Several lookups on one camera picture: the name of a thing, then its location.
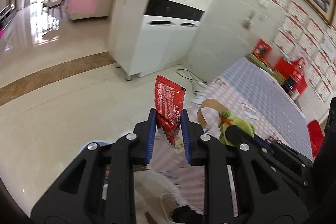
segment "red snack packet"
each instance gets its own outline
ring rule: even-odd
[[[172,147],[175,147],[175,140],[179,134],[184,93],[184,87],[161,75],[156,77],[154,102],[157,130],[162,136],[167,137]]]

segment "metal screw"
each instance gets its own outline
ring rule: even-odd
[[[250,146],[247,143],[241,143],[239,146],[240,150],[247,151],[250,149]]]
[[[208,134],[202,134],[201,135],[201,140],[202,141],[209,141],[210,139],[211,139],[211,137]]]
[[[135,140],[137,138],[137,135],[136,134],[134,134],[134,133],[130,133],[130,134],[127,134],[126,135],[126,139],[127,140]]]
[[[97,147],[98,147],[98,144],[96,144],[96,143],[90,143],[90,144],[87,146],[87,148],[88,148],[89,150],[95,150],[95,149],[97,149]]]

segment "cushion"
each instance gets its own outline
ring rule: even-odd
[[[43,0],[42,3],[48,7],[52,7],[61,4],[62,0]]]

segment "white cabinet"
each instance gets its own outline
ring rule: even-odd
[[[175,32],[176,18],[144,16],[130,75],[160,67]]]
[[[199,21],[180,18],[175,18],[174,23],[176,25],[162,60],[163,65],[174,65],[188,53],[199,25]]]
[[[188,53],[204,12],[181,2],[125,0],[113,58],[127,80],[175,65]]]

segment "tan strap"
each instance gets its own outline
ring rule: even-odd
[[[204,116],[203,116],[203,113],[202,113],[202,110],[201,110],[203,107],[213,108],[214,110],[217,110],[217,112],[219,114],[222,114],[223,112],[228,111],[228,109],[225,106],[223,106],[220,102],[218,102],[217,100],[206,99],[205,101],[203,101],[203,103],[201,104],[201,106],[199,107],[199,109],[197,111],[197,121],[202,127],[207,126],[207,122],[204,119]]]

